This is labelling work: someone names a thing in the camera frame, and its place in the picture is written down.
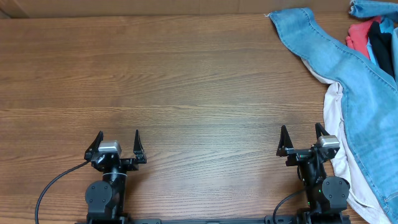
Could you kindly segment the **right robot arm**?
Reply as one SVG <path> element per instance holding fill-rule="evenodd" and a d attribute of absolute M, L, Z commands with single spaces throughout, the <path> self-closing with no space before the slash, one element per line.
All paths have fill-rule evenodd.
<path fill-rule="evenodd" d="M 340 142 L 320 124 L 315 124 L 317 141 L 308 149 L 295 149 L 286 126 L 281 127 L 276 155 L 286 157 L 286 166 L 296 167 L 303 189 L 281 200 L 272 214 L 272 223 L 322 224 L 350 223 L 344 216 L 347 209 L 350 184 L 341 177 L 327 176 L 323 163 L 335 158 Z M 300 208 L 295 215 L 286 217 L 277 214 L 278 209 L 288 200 L 305 193 L 307 208 Z"/>

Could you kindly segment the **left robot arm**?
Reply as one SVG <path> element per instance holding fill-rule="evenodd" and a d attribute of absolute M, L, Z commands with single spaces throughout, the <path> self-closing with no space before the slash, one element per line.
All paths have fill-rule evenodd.
<path fill-rule="evenodd" d="M 102 179 L 89 185 L 85 192 L 88 204 L 87 223 L 132 223 L 130 214 L 124 212 L 127 173 L 139 170 L 147 162 L 139 131 L 134 137 L 134 157 L 122 158 L 119 141 L 105 141 L 100 131 L 85 151 L 84 159 L 100 171 Z"/>

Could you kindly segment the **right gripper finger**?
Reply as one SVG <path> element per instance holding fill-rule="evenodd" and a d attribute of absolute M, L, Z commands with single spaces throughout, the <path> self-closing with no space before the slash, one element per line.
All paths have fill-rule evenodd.
<path fill-rule="evenodd" d="M 293 151 L 294 147 L 290 139 L 288 130 L 285 125 L 282 125 L 276 155 L 279 157 L 287 157 L 288 155 L 292 154 Z"/>
<path fill-rule="evenodd" d="M 317 139 L 321 136 L 329 136 L 330 134 L 326 131 L 326 129 L 322 126 L 321 123 L 315 124 L 315 131 L 317 135 Z"/>

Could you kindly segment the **light blue denim jeans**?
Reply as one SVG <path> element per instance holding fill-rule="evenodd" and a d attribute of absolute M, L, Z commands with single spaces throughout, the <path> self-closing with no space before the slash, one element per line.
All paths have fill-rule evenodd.
<path fill-rule="evenodd" d="M 281 42 L 343 87 L 348 146 L 390 223 L 397 222 L 397 79 L 328 35 L 308 8 L 269 15 Z"/>

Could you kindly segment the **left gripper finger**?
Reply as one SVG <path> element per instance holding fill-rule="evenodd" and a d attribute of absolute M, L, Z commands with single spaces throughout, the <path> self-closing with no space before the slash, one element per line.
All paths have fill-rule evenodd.
<path fill-rule="evenodd" d="M 147 156 L 144 152 L 144 148 L 141 143 L 138 129 L 136 130 L 135 137 L 134 137 L 133 152 L 134 152 L 134 155 L 136 156 L 137 164 L 146 164 L 147 163 Z"/>
<path fill-rule="evenodd" d="M 84 160 L 86 161 L 91 161 L 94 154 L 96 152 L 98 152 L 98 148 L 100 146 L 100 143 L 103 141 L 103 132 L 99 131 L 99 133 L 97 134 L 95 140 L 90 144 L 90 146 L 88 147 L 88 149 L 85 151 L 85 155 L 84 155 Z"/>

